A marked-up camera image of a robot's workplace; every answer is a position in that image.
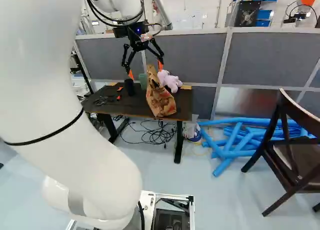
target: black cup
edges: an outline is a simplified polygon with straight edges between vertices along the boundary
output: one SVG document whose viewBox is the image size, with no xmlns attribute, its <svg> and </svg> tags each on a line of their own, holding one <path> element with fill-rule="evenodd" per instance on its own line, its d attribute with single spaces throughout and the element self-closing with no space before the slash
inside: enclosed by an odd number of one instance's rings
<svg viewBox="0 0 320 230">
<path fill-rule="evenodd" d="M 131 78 L 124 80 L 124 88 L 128 92 L 129 96 L 133 96 L 136 94 L 134 81 Z"/>
</svg>

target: pink plush toy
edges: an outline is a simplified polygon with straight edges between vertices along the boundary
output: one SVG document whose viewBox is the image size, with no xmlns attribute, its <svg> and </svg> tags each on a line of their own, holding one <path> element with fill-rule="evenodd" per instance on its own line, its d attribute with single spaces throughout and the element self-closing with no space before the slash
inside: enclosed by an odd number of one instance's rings
<svg viewBox="0 0 320 230">
<path fill-rule="evenodd" d="M 178 76 L 172 76 L 167 70 L 158 72 L 158 78 L 163 86 L 168 86 L 171 92 L 175 94 L 178 91 L 178 87 L 182 86 L 182 81 L 179 80 Z"/>
</svg>

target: dark brown chair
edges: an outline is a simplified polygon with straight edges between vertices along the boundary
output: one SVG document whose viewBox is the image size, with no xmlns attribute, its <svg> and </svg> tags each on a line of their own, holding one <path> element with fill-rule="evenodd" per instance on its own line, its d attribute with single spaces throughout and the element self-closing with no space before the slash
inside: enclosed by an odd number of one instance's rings
<svg viewBox="0 0 320 230">
<path fill-rule="evenodd" d="M 316 138 L 290 138 L 287 115 Z M 284 140 L 272 141 L 278 119 L 281 119 Z M 286 193 L 268 207 L 265 217 L 295 193 L 320 193 L 320 118 L 314 116 L 280 89 L 280 96 L 260 146 L 243 166 L 246 173 L 262 156 L 272 169 Z M 313 207 L 320 210 L 320 203 Z"/>
</svg>

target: black tabletop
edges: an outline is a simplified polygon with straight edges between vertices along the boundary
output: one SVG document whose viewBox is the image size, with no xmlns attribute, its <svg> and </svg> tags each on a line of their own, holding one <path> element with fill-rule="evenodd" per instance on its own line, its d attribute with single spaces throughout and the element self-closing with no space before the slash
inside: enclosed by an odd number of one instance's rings
<svg viewBox="0 0 320 230">
<path fill-rule="evenodd" d="M 129 96 L 126 89 L 117 92 L 119 87 L 124 87 L 124 83 L 117 83 L 114 86 L 104 86 L 96 93 L 90 95 L 82 102 L 86 113 L 114 114 L 125 116 L 138 116 L 145 118 L 155 118 L 146 100 L 146 91 L 141 89 L 139 83 L 134 84 L 135 95 Z M 121 95 L 121 100 L 117 101 L 117 95 Z M 192 90 L 179 89 L 172 94 L 175 100 L 177 112 L 162 119 L 172 119 L 189 121 L 192 118 Z M 94 101 L 100 97 L 109 97 L 113 101 L 97 106 Z"/>
</svg>

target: black table leg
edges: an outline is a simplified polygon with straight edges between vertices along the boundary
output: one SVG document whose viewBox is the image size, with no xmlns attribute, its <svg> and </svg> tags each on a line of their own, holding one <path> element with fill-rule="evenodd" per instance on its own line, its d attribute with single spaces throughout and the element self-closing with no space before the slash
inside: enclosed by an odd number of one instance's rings
<svg viewBox="0 0 320 230">
<path fill-rule="evenodd" d="M 317 205 L 315 205 L 312 209 L 315 213 L 320 211 L 320 202 Z"/>
<path fill-rule="evenodd" d="M 184 143 L 184 136 L 182 135 L 182 121 L 176 121 L 176 146 L 174 154 L 174 163 L 181 162 L 182 145 Z"/>
<path fill-rule="evenodd" d="M 115 142 L 118 135 L 121 133 L 121 131 L 125 128 L 125 126 L 129 122 L 129 118 L 127 117 L 123 120 L 121 125 L 118 128 L 116 128 L 110 114 L 99 114 L 99 118 L 103 121 L 106 128 L 108 129 L 110 134 L 109 142 L 112 144 Z"/>
</svg>

